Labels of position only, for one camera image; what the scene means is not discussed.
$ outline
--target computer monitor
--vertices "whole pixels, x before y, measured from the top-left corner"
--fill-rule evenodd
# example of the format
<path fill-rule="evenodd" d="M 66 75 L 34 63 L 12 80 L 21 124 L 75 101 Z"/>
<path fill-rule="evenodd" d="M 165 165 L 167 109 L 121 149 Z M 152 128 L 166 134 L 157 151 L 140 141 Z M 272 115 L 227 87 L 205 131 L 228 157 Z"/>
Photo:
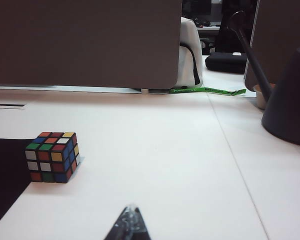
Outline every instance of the computer monitor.
<path fill-rule="evenodd" d="M 182 15 L 188 18 L 211 14 L 211 0 L 182 0 Z"/>

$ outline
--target black cushion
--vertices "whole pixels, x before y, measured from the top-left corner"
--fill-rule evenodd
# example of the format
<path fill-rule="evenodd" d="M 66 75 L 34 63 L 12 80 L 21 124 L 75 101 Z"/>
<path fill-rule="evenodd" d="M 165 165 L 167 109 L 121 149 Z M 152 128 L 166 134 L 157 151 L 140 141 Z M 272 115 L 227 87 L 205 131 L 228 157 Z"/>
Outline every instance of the black cushion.
<path fill-rule="evenodd" d="M 227 72 L 235 74 L 244 74 L 247 64 L 247 55 L 233 55 L 226 52 L 212 52 L 205 59 L 205 66 L 212 71 Z"/>

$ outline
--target green lanyard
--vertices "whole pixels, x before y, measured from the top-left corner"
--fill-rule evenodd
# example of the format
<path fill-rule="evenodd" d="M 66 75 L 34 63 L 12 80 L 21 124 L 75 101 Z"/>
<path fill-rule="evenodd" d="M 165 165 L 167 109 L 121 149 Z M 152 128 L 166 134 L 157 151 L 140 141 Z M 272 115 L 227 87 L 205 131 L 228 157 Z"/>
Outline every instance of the green lanyard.
<path fill-rule="evenodd" d="M 198 93 L 198 92 L 207 92 L 207 93 L 214 93 L 214 94 L 224 94 L 224 95 L 240 95 L 245 94 L 246 89 L 240 89 L 237 91 L 226 91 L 226 90 L 220 90 L 210 87 L 197 87 L 197 88 L 186 88 L 186 89 L 170 89 L 170 94 L 183 94 L 183 93 Z"/>

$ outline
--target desk seam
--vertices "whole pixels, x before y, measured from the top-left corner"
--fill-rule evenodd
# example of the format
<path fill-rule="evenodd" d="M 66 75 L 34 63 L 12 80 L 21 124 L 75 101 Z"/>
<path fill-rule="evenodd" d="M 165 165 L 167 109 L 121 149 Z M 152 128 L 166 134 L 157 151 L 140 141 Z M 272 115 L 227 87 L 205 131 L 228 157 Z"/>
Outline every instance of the desk seam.
<path fill-rule="evenodd" d="M 216 117 L 216 119 L 217 119 L 217 121 L 218 121 L 218 124 L 219 124 L 220 128 L 221 128 L 221 131 L 222 131 L 222 134 L 223 134 L 223 136 L 224 136 L 224 138 L 225 138 L 225 141 L 226 141 L 226 143 L 227 143 L 227 145 L 228 145 L 228 147 L 229 147 L 229 149 L 230 149 L 230 152 L 231 152 L 231 155 L 232 155 L 232 157 L 233 157 L 233 159 L 234 159 L 235 165 L 236 165 L 236 167 L 237 167 L 237 169 L 238 169 L 238 171 L 239 171 L 239 173 L 240 173 L 240 176 L 241 176 L 241 178 L 242 178 L 242 180 L 243 180 L 243 182 L 244 182 L 244 186 L 245 186 L 245 188 L 246 188 L 246 190 L 247 190 L 247 192 L 248 192 L 248 194 L 249 194 L 249 197 L 250 197 L 251 202 L 252 202 L 252 204 L 253 204 L 254 210 L 255 210 L 255 212 L 256 212 L 258 218 L 259 218 L 259 221 L 260 221 L 260 224 L 261 224 L 261 226 L 262 226 L 262 228 L 263 228 L 264 234 L 265 234 L 266 238 L 267 238 L 268 240 L 270 240 L 270 236 L 269 236 L 269 234 L 268 234 L 268 232 L 267 232 L 266 226 L 265 226 L 264 222 L 263 222 L 262 219 L 261 219 L 261 216 L 260 216 L 259 210 L 258 210 L 258 208 L 257 208 L 257 205 L 256 205 L 256 203 L 255 203 L 255 201 L 254 201 L 254 199 L 253 199 L 253 197 L 252 197 L 252 194 L 251 194 L 251 192 L 250 192 L 250 190 L 249 190 L 248 184 L 247 184 L 247 182 L 246 182 L 246 180 L 245 180 L 245 178 L 244 178 L 244 175 L 243 175 L 243 173 L 242 173 L 242 171 L 241 171 L 241 169 L 240 169 L 240 166 L 239 166 L 238 161 L 237 161 L 237 159 L 236 159 L 236 157 L 235 157 L 235 154 L 234 154 L 234 152 L 233 152 L 233 150 L 232 150 L 232 148 L 231 148 L 231 145 L 230 145 L 230 143 L 229 143 L 229 141 L 228 141 L 228 138 L 227 138 L 227 136 L 226 136 L 226 133 L 225 133 L 225 131 L 224 131 L 224 129 L 223 129 L 223 127 L 222 127 L 220 121 L 219 121 L 219 118 L 218 118 L 217 112 L 216 112 L 216 110 L 215 110 L 215 107 L 214 107 L 214 105 L 213 105 L 213 102 L 212 102 L 211 99 L 210 99 L 210 94 L 208 94 L 208 93 L 206 93 L 206 94 L 207 94 L 207 96 L 208 96 L 209 102 L 210 102 L 211 107 L 212 107 L 212 109 L 213 109 L 214 115 L 215 115 L 215 117 Z"/>

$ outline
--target black chair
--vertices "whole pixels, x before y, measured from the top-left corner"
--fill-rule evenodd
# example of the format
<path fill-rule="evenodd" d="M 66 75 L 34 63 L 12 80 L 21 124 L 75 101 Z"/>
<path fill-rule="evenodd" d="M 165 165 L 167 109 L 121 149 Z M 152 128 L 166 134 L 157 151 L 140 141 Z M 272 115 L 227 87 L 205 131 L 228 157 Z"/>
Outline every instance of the black chair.
<path fill-rule="evenodd" d="M 229 18 L 237 11 L 243 10 L 246 13 L 246 21 L 244 25 L 245 35 L 248 41 L 251 40 L 255 13 L 258 0 L 223 0 L 222 1 L 222 20 L 215 42 L 209 38 L 201 38 L 205 47 L 202 48 L 203 55 L 209 55 L 210 50 L 215 48 L 215 52 L 219 53 L 244 53 L 244 49 L 238 40 L 237 35 L 227 28 Z"/>

